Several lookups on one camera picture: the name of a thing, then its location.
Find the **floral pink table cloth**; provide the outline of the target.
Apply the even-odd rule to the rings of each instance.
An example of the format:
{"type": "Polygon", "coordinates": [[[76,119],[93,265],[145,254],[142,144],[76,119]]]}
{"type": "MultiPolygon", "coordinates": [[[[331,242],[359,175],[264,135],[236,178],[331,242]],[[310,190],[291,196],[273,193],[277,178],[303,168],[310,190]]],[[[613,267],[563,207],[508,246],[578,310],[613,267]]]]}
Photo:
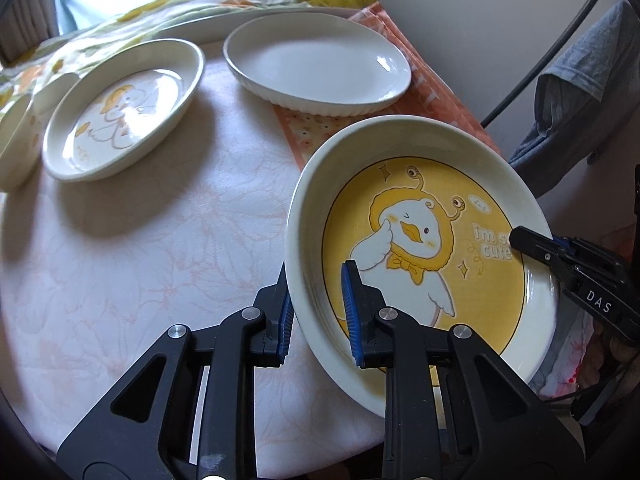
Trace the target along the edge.
{"type": "Polygon", "coordinates": [[[158,148],[115,177],[36,171],[2,204],[1,388],[43,454],[169,326],[217,324],[273,283],[298,146],[206,49],[158,148]]]}

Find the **cream oval duck dish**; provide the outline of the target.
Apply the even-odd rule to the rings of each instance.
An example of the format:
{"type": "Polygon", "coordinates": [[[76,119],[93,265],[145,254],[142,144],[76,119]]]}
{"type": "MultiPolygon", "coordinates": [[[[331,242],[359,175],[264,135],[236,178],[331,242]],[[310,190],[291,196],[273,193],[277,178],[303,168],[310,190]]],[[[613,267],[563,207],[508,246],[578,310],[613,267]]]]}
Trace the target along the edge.
{"type": "Polygon", "coordinates": [[[54,109],[42,146],[47,174],[96,181],[142,159],[186,114],[204,68],[201,48],[183,39],[145,41],[97,65],[54,109]]]}

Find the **grey hanging garment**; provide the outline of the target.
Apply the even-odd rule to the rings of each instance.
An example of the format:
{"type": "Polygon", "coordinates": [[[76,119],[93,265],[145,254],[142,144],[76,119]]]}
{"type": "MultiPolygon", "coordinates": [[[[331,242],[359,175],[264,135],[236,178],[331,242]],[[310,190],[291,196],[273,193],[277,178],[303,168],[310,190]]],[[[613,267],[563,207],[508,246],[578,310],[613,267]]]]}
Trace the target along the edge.
{"type": "Polygon", "coordinates": [[[596,157],[639,107],[639,18],[612,6],[536,83],[534,124],[509,164],[536,197],[596,157]]]}

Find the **grey curtain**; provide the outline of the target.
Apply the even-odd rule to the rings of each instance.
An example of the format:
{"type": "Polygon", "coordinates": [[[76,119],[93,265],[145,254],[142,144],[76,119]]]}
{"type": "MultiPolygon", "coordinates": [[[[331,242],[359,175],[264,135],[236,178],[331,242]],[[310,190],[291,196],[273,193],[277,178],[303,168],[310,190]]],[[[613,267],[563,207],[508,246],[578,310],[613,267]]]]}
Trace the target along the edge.
{"type": "Polygon", "coordinates": [[[1,62],[58,36],[54,0],[1,0],[1,62]]]}

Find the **cream bowl with dots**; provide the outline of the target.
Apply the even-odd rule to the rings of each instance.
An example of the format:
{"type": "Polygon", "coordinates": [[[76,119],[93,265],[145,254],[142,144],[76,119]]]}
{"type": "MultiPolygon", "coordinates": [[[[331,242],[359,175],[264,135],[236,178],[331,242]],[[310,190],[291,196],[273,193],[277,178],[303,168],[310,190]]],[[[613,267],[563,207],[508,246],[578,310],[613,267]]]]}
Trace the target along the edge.
{"type": "Polygon", "coordinates": [[[20,96],[1,115],[0,188],[9,193],[19,188],[40,159],[42,125],[32,94],[20,96]]]}

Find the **yellow duck cartoon plate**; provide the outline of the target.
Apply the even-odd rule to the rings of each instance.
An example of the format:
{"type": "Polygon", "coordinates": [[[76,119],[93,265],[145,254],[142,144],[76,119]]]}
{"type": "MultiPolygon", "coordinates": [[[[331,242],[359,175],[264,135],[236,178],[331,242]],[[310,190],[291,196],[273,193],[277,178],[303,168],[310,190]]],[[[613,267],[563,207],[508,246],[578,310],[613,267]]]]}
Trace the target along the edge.
{"type": "Polygon", "coordinates": [[[285,272],[312,353],[352,400],[384,412],[382,368],[349,348],[341,267],[419,323],[476,330],[521,378],[544,362],[556,325],[550,271],[510,244],[517,226],[548,234],[528,186],[494,150],[411,115],[360,120],[308,159],[285,231],[285,272]]]}

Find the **green orange floral blanket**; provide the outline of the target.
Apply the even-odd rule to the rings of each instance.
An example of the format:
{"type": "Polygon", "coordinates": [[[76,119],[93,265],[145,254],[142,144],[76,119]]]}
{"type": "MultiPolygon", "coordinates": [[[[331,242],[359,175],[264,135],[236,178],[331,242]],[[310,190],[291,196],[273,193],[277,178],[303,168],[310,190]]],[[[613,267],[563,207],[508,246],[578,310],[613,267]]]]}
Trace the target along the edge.
{"type": "Polygon", "coordinates": [[[376,0],[154,0],[84,30],[44,40],[1,67],[1,111],[66,73],[84,76],[109,56],[200,18],[298,9],[362,10],[376,0]]]}

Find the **white tray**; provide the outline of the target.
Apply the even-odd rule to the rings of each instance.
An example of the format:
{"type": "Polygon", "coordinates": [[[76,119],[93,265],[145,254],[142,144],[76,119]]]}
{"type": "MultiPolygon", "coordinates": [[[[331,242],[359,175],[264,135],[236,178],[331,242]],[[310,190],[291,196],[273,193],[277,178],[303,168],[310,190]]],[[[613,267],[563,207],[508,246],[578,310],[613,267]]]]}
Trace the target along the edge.
{"type": "Polygon", "coordinates": [[[361,6],[349,8],[344,2],[331,6],[324,0],[274,6],[257,0],[157,0],[62,42],[50,53],[38,49],[34,57],[40,71],[27,75],[21,90],[32,95],[34,111],[41,114],[53,110],[70,90],[65,82],[57,87],[58,78],[84,76],[107,58],[146,40],[177,38],[200,46],[223,40],[239,26],[271,14],[316,12],[351,18],[360,10],[361,6]]]}

